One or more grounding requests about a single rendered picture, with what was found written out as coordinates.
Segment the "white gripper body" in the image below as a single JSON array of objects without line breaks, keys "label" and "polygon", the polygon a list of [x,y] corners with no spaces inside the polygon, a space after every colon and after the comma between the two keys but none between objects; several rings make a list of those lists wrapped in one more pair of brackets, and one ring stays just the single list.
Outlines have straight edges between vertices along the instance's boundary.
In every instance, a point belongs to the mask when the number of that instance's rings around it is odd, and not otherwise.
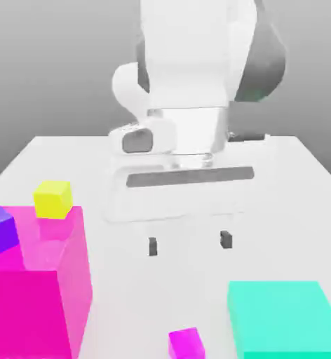
[{"label": "white gripper body", "polygon": [[251,166],[117,168],[106,175],[104,217],[110,222],[145,222],[187,215],[232,215],[246,209],[255,185]]}]

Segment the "small magenta cube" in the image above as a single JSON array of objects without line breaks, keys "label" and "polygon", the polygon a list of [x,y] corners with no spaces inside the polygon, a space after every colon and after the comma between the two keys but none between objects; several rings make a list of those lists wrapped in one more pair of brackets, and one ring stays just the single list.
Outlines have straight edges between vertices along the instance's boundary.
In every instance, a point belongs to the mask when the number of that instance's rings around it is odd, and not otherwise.
[{"label": "small magenta cube", "polygon": [[168,333],[170,359],[205,359],[205,348],[196,327]]}]

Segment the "small yellow cube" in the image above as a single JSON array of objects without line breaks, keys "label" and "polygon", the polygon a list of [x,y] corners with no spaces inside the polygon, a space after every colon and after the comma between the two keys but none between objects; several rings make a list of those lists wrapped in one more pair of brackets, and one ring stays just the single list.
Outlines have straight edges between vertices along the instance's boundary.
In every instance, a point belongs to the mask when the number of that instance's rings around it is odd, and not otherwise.
[{"label": "small yellow cube", "polygon": [[33,198],[38,218],[64,219],[73,206],[71,184],[67,181],[42,181]]}]

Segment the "large turquoise box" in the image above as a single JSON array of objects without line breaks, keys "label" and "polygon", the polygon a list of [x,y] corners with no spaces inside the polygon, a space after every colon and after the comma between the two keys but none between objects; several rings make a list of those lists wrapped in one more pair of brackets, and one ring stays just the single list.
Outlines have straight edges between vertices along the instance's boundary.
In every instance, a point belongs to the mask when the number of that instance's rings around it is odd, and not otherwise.
[{"label": "large turquoise box", "polygon": [[238,359],[331,359],[331,305],[316,281],[231,281]]}]

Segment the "large magenta box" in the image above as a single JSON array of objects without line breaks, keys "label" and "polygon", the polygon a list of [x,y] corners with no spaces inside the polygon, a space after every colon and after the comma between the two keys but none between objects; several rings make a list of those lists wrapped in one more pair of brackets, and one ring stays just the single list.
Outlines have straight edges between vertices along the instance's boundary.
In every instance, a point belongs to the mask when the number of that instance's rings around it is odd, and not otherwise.
[{"label": "large magenta box", "polygon": [[0,359],[78,359],[93,298],[81,207],[64,219],[2,208],[20,242],[0,253]]}]

